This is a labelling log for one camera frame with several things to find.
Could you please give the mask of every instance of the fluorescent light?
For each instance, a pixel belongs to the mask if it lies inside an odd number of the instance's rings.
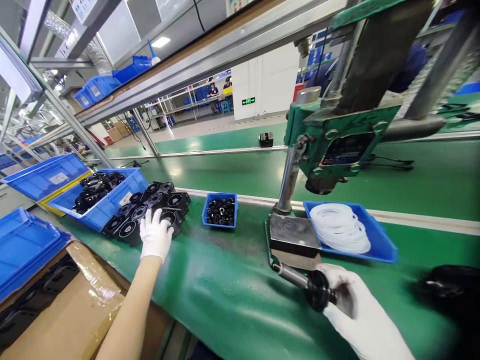
[[[158,40],[156,40],[154,43],[151,44],[153,48],[161,48],[162,46],[165,46],[170,42],[170,39],[168,37],[161,37]]]

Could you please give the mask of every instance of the gloved hand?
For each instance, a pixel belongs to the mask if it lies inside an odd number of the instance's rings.
[[[360,359],[414,359],[400,331],[360,276],[341,266],[325,263],[317,265],[316,269],[326,275],[330,288],[338,289],[337,293],[341,293],[341,289],[345,290],[345,287],[348,290],[347,297],[351,297],[351,317],[339,309],[341,301],[338,302],[339,307],[329,302],[323,314],[335,330],[350,343]]]
[[[140,259],[146,256],[157,256],[163,263],[169,253],[174,228],[170,226],[168,220],[160,222],[160,215],[162,215],[162,209],[157,209],[153,218],[152,210],[148,209],[145,217],[140,220],[140,238],[143,241]]]

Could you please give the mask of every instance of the exit sign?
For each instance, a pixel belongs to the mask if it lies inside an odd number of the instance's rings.
[[[255,102],[254,97],[249,97],[248,99],[242,100],[241,104],[242,105],[248,105],[248,104],[253,104]]]

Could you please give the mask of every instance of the aluminum shelf frame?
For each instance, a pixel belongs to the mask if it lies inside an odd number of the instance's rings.
[[[92,126],[136,106],[166,96],[178,88],[200,81],[209,74],[231,68],[309,36],[327,27],[331,18],[340,12],[346,3],[347,0],[280,2],[177,63],[148,77],[149,73],[152,74],[152,71],[155,71],[155,68],[152,68],[141,75],[145,78],[142,82],[119,88],[112,94],[111,101],[104,101],[103,105],[97,105],[98,108],[94,107],[93,110],[86,110],[85,114],[80,113],[77,118],[82,126]],[[72,132],[70,126],[63,124],[54,132],[32,143],[30,147],[43,146]]]

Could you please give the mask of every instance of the yellow crate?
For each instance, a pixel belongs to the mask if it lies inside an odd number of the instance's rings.
[[[73,180],[72,182],[69,182],[67,185],[63,186],[62,188],[58,189],[57,191],[51,193],[50,195],[48,195],[46,198],[40,200],[37,202],[37,205],[39,205],[40,207],[42,207],[43,209],[51,212],[52,214],[55,214],[57,215],[58,217],[62,217],[62,216],[65,216],[65,213],[58,210],[57,208],[55,207],[52,207],[52,206],[48,206],[47,204],[49,202],[51,202],[53,199],[55,199],[57,196],[60,196],[61,194],[63,194],[64,192],[66,192],[67,190],[70,190],[71,188],[73,188],[75,185],[78,185],[80,184],[80,181],[82,181],[83,179],[85,178],[88,178],[90,175],[92,175],[93,172],[91,171],[88,171],[86,173],[84,173],[83,175],[77,177],[75,180]]]

